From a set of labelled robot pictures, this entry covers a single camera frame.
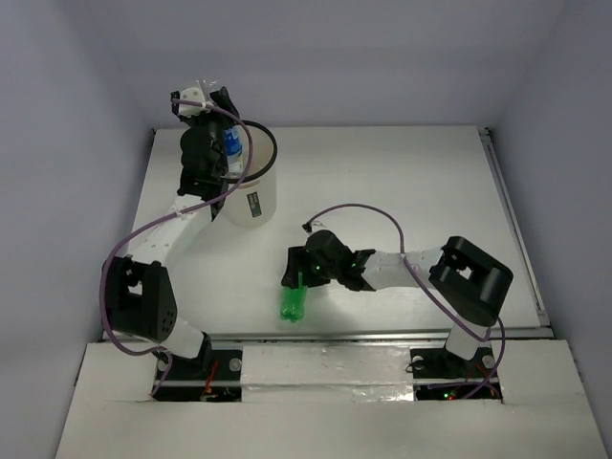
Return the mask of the clear bottle dark blue label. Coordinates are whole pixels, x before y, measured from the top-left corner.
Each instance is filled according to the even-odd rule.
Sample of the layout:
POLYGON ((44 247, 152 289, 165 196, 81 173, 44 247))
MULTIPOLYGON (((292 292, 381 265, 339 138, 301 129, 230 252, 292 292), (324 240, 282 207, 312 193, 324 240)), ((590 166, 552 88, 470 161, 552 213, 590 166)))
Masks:
POLYGON ((237 125, 224 131, 224 146, 226 151, 229 175, 240 176, 244 171, 243 146, 240 139, 240 129, 237 125))

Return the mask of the green plastic bottle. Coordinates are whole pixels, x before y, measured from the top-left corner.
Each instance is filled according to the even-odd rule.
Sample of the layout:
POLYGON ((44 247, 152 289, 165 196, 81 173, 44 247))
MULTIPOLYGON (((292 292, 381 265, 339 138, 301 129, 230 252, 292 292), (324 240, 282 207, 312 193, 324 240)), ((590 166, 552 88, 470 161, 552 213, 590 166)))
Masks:
POLYGON ((307 287, 302 273, 297 274, 295 287, 284 287, 280 305, 280 318, 291 323, 301 321, 305 315, 307 287))

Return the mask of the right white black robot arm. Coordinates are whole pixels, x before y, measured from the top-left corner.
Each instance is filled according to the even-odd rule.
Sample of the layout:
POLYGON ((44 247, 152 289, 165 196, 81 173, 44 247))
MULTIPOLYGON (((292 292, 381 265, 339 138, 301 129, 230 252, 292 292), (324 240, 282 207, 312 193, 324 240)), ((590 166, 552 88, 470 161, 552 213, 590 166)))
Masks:
POLYGON ((498 323, 514 273, 462 236, 426 251, 353 251, 323 229, 303 246, 288 248, 281 317, 302 319, 306 291, 333 281, 352 292, 421 289, 453 321, 440 363, 449 374, 461 375, 498 323))

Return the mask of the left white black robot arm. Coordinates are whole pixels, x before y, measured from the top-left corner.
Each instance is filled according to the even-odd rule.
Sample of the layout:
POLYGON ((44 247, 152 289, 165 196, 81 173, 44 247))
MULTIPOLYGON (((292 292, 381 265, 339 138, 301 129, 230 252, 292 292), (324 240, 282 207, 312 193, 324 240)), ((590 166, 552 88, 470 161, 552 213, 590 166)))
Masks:
POLYGON ((180 318, 169 267, 236 188, 242 168, 232 161, 242 152, 240 115, 224 86, 195 82, 173 92, 170 101, 187 126, 180 138, 175 200, 165 217, 132 232, 140 243, 127 249, 120 242, 111 251, 102 268, 99 303, 110 340, 119 335, 145 340, 168 369, 202 378, 212 366, 210 338, 180 318))

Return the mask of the white bin with black rim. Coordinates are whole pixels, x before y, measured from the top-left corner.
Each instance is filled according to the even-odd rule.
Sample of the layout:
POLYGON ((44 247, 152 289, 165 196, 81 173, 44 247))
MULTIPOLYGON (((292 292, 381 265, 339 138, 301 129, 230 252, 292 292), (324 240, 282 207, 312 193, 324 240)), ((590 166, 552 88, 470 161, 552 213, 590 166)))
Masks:
POLYGON ((278 147, 270 129, 245 120, 253 140, 249 175, 225 199, 221 214, 234 225, 256 228, 270 221, 276 211, 276 160, 278 147))

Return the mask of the aluminium rail front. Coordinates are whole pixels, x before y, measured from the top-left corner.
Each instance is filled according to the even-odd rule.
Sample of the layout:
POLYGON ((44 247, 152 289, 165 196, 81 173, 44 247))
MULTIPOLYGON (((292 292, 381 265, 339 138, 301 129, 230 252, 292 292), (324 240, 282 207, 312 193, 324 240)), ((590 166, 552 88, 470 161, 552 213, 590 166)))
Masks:
MULTIPOLYGON (((506 327, 507 339, 555 339, 551 326, 540 327, 506 327)), ((416 340, 444 340, 449 330, 416 330, 416 331, 387 331, 362 333, 274 333, 274 334, 212 334, 216 341, 416 341, 416 340)))

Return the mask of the aluminium rail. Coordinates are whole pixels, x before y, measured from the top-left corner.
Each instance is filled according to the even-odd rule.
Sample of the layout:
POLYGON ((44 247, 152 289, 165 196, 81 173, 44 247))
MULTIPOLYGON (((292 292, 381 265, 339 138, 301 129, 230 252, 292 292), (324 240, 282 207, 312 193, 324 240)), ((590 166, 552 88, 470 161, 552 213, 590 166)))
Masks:
POLYGON ((511 197, 506 186, 501 167, 499 161, 497 159, 497 155, 494 149, 494 144, 492 141, 492 132, 488 127, 479 127, 478 134, 480 141, 483 146, 483 150, 487 161, 489 163, 489 167, 492 173, 492 178, 495 182, 495 186, 499 195, 499 199, 501 201, 502 207, 504 208, 504 212, 506 214, 506 219, 508 221, 508 225, 513 235, 514 245, 518 251, 520 258, 520 266, 522 272, 524 272, 524 277, 527 280, 529 285, 528 289, 530 292, 530 296, 534 303, 535 312, 539 321, 539 328, 545 329, 544 335, 546 337, 554 337, 554 331, 551 326, 551 322, 548 316, 548 313, 543 304, 543 300, 539 291, 539 287, 537 285, 536 276, 534 269, 531 264, 531 260, 529 254, 527 252, 527 248, 525 246, 524 239, 522 237, 522 233, 520 227, 517 222, 517 218, 514 212, 513 204, 511 201, 511 197))
MULTIPOLYGON (((507 339, 555 339, 551 326, 540 327, 506 327, 507 339)), ((362 333, 274 333, 274 334, 212 334, 216 341, 416 341, 416 340, 444 340, 449 330, 416 330, 416 331, 387 331, 362 333)))

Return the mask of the aluminium rail right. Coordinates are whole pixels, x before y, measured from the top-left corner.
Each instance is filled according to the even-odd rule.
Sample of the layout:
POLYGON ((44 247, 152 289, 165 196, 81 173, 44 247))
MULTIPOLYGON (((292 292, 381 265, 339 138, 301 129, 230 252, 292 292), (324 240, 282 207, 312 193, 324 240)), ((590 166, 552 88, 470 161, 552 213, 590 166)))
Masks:
POLYGON ((501 167, 499 161, 497 159, 497 155, 494 149, 494 144, 492 141, 492 132, 488 127, 479 127, 478 134, 480 141, 483 146, 483 150, 487 161, 489 163, 489 167, 492 173, 492 178, 495 182, 495 186, 499 195, 499 199, 501 201, 502 207, 504 208, 504 212, 506 214, 506 219, 508 221, 508 225, 513 235, 514 245, 518 251, 520 258, 520 266, 522 272, 524 272, 524 277, 527 280, 529 285, 528 289, 530 292, 530 296, 534 303, 535 312, 539 321, 539 328, 545 329, 544 335, 546 337, 554 337, 554 331, 551 326, 551 322, 548 316, 548 313, 543 304, 543 300, 539 291, 539 287, 537 285, 536 276, 534 269, 531 264, 531 260, 529 254, 527 252, 527 248, 525 246, 524 239, 522 237, 522 233, 520 227, 517 222, 517 218, 514 212, 513 204, 511 201, 511 197, 506 186, 501 167))

